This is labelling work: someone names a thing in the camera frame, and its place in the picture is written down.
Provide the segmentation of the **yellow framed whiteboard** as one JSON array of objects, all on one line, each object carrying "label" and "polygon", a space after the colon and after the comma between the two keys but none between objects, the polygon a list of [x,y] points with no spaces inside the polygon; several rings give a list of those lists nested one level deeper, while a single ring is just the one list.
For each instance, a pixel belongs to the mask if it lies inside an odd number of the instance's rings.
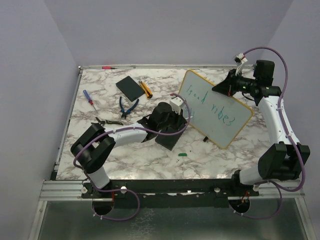
[{"label": "yellow framed whiteboard", "polygon": [[253,110],[232,96],[212,91],[214,84],[189,69],[178,94],[190,108],[190,125],[219,148],[226,149],[254,115]]}]

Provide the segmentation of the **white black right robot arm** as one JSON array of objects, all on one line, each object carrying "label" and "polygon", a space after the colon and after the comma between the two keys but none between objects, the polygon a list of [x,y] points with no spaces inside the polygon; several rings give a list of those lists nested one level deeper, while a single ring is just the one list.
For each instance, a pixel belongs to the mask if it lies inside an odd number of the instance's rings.
[{"label": "white black right robot arm", "polygon": [[229,189],[240,196],[248,185],[262,181],[296,180],[310,156],[310,148],[300,143],[286,116],[281,89],[273,86],[275,64],[268,60],[257,60],[253,78],[242,75],[247,62],[244,55],[235,57],[237,67],[228,72],[227,77],[214,86],[212,91],[232,97],[235,93],[249,94],[258,107],[267,126],[270,148],[259,158],[257,167],[239,172],[239,178],[230,182]]}]

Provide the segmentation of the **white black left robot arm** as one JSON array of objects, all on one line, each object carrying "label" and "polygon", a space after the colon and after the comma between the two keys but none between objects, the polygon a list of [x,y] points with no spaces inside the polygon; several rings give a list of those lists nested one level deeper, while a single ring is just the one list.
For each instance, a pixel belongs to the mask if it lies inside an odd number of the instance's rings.
[{"label": "white black left robot arm", "polygon": [[110,193],[110,178],[104,163],[114,148],[155,140],[171,151],[189,123],[189,118],[183,116],[183,107],[183,100],[175,97],[170,102],[160,102],[150,115],[129,126],[107,129],[92,123],[70,151],[76,167],[93,182],[94,193],[101,198]]}]

